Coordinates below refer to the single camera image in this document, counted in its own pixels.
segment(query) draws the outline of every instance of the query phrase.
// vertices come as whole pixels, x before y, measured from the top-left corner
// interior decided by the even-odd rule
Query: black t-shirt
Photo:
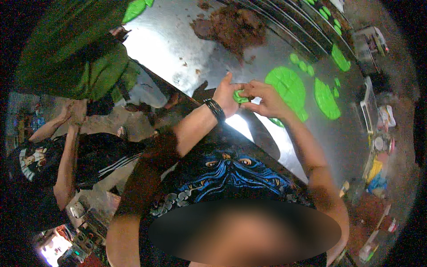
[[[68,223],[53,193],[65,137],[25,142],[8,157],[9,179],[3,201],[11,227],[37,233]]]
[[[296,185],[290,173],[267,167],[255,154],[231,144],[197,146],[161,184],[161,193],[140,223],[141,266],[187,267],[189,261],[168,255],[148,239],[148,228],[159,216],[182,206],[222,199],[269,199],[315,208],[308,191]],[[326,253],[299,262],[326,266]]]

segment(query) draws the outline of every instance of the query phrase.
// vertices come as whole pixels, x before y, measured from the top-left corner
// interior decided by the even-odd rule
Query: hand
[[[232,76],[231,72],[227,73],[216,88],[212,98],[222,108],[226,118],[233,116],[239,109],[239,104],[233,99],[234,91],[244,90],[249,86],[246,83],[230,84]]]
[[[87,99],[73,101],[73,106],[71,107],[71,124],[77,124],[81,126],[87,120],[87,103]]]
[[[67,101],[65,101],[65,105],[62,107],[61,114],[58,116],[59,120],[66,122],[71,117],[71,115],[73,115],[71,112],[73,104],[73,99],[68,99]]]
[[[251,102],[243,103],[241,105],[243,109],[251,110],[268,118],[284,118],[293,114],[293,111],[272,85],[257,80],[252,80],[249,85],[239,95],[241,97],[260,97],[262,100],[259,105]]]

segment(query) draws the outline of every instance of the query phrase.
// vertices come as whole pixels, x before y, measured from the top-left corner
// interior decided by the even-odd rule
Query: floor
[[[390,48],[390,54],[387,58],[379,61],[381,68],[390,74],[393,92],[397,95],[397,98],[389,103],[393,107],[397,126],[391,130],[396,138],[396,150],[389,159],[388,197],[392,201],[391,214],[398,217],[401,225],[404,225],[405,218],[415,197],[419,173],[419,168],[415,164],[412,139],[414,100],[419,97],[415,69],[409,53],[405,50],[406,44],[403,36],[377,0],[346,1],[344,9],[346,17],[355,29],[367,25],[377,26],[384,34]],[[64,99],[43,97],[43,102],[46,120],[49,120],[60,113]],[[146,138],[153,132],[148,119],[142,113],[131,113],[123,107],[116,107],[109,116],[91,117],[82,128],[82,132],[109,132],[115,134],[121,125],[127,127],[131,141]],[[67,125],[63,125],[56,132],[56,135],[62,135],[66,132]],[[92,195],[102,194],[102,192],[110,190],[115,185],[117,185],[119,191],[122,191],[126,179],[134,166],[135,162],[132,162],[114,171],[94,187],[96,192],[92,193]],[[384,257],[397,236],[398,232],[385,240],[386,245],[379,249],[369,265],[374,266]]]

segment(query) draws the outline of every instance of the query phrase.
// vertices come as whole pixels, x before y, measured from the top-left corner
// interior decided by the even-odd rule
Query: stainless steel surface
[[[129,56],[189,96],[205,80],[208,81],[208,88],[215,88],[227,71],[233,73],[233,82],[249,82],[252,79],[264,80],[267,73],[278,66],[295,70],[303,79],[307,91],[305,108],[309,118],[306,125],[324,148],[337,185],[340,186],[349,176],[361,177],[369,149],[366,137],[361,134],[360,120],[355,119],[357,115],[351,109],[351,104],[356,101],[353,92],[363,84],[357,66],[353,64],[349,72],[340,73],[330,59],[323,59],[313,65],[315,76],[323,82],[333,85],[336,76],[341,81],[337,103],[342,116],[337,120],[329,120],[314,99],[314,78],[292,65],[289,54],[295,52],[295,49],[272,31],[267,30],[265,46],[245,51],[246,59],[251,56],[256,58],[251,65],[245,64],[243,67],[221,45],[197,38],[189,23],[198,14],[207,17],[221,6],[215,1],[210,4],[214,8],[204,12],[195,1],[156,0],[151,8],[125,25],[127,30],[132,30],[124,42]],[[279,162],[307,182],[286,130],[265,117],[257,117],[279,147]],[[253,141],[247,123],[241,117],[230,118],[230,121],[235,129]]]

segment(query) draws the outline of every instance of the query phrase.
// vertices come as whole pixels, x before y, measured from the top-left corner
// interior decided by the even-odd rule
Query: person
[[[160,88],[128,57],[120,31],[125,1],[54,1],[25,45],[15,71],[19,93],[90,99],[88,116],[107,115],[114,106],[142,103],[161,108]]]
[[[151,222],[171,210],[225,198],[264,198],[315,205],[317,210],[333,218],[342,231],[339,242],[327,252],[307,259],[303,266],[330,265],[344,249],[349,235],[348,215],[320,145],[272,86],[259,81],[230,84],[231,77],[228,73],[221,81],[213,100],[222,108],[225,117],[230,117],[239,108],[233,100],[234,91],[243,90],[242,97],[262,98],[260,105],[244,103],[241,107],[262,116],[280,118],[293,133],[306,173],[310,176],[308,190],[312,203],[303,192],[295,191],[295,185],[288,177],[269,169],[257,158],[248,157],[245,149],[221,144],[210,144],[210,148],[209,144],[200,146],[198,143],[220,120],[204,104],[170,132],[158,136],[157,148],[154,146],[147,152],[151,155],[149,158],[140,159],[129,177],[107,233],[106,252],[111,266],[212,266],[160,251],[148,239],[147,231]],[[164,177],[164,173],[172,169],[172,175]],[[212,257],[229,256],[228,252],[233,254],[242,245],[235,241],[221,241],[210,250]],[[259,244],[249,242],[247,245],[256,248]]]
[[[129,142],[104,132],[81,134],[85,114],[85,100],[68,100],[58,117],[10,152],[8,192],[3,200],[13,207],[10,218],[16,227],[37,233],[70,223],[65,207],[76,189],[91,189],[149,145],[148,139]],[[51,140],[66,122],[67,134]]]

